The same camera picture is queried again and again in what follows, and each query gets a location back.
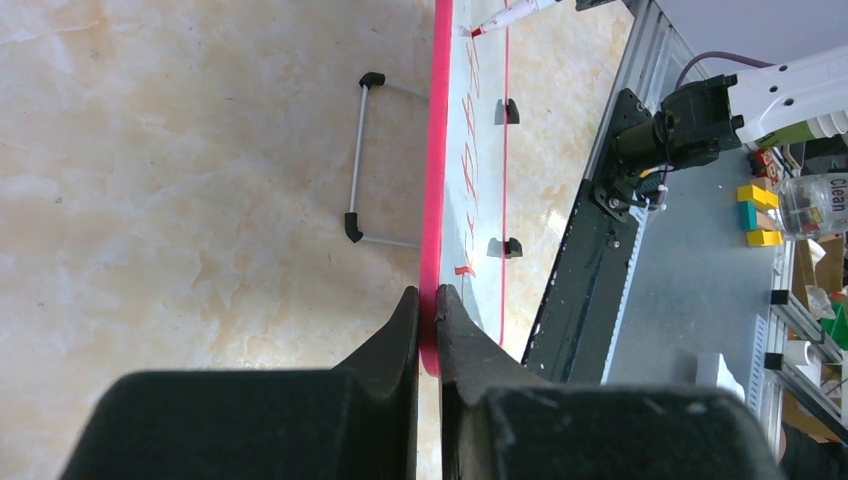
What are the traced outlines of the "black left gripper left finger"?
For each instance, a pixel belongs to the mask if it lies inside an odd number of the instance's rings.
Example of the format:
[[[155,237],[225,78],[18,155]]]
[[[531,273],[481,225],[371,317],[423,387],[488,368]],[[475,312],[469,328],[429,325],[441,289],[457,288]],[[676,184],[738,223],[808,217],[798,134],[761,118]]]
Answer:
[[[410,479],[419,294],[338,365],[144,371],[97,403],[66,479]]]

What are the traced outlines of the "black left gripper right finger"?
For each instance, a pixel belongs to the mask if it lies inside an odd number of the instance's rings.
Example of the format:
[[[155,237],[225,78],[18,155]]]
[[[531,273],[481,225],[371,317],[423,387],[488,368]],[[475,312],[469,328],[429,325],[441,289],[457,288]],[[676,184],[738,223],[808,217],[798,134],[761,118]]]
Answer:
[[[778,479],[748,409],[697,386],[554,383],[436,300],[442,474],[447,479]]]

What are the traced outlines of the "red framed whiteboard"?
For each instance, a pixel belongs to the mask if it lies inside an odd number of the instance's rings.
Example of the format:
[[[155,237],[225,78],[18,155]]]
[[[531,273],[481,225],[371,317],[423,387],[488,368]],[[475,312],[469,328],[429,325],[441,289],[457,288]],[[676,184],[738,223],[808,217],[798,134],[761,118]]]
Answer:
[[[438,1],[421,226],[420,358],[436,376],[436,296],[452,285],[475,324],[503,341],[509,33],[474,27],[502,1]]]

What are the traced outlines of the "red whiteboard marker pen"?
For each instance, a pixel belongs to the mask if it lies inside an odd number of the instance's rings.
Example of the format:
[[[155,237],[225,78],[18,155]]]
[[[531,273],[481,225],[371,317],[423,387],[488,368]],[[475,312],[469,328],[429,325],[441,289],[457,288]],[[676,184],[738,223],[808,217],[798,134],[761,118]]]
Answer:
[[[519,20],[548,9],[558,3],[560,3],[560,0],[516,1],[497,11],[482,24],[474,28],[471,31],[471,37],[475,38],[492,31],[504,29]]]

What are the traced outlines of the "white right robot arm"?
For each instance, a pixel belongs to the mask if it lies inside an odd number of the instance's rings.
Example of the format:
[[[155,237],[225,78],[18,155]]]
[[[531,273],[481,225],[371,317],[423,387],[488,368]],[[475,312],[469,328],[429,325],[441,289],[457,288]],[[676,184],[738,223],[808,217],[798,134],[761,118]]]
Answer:
[[[680,86],[652,118],[617,134],[626,171],[703,166],[743,145],[755,149],[847,131],[847,49]]]

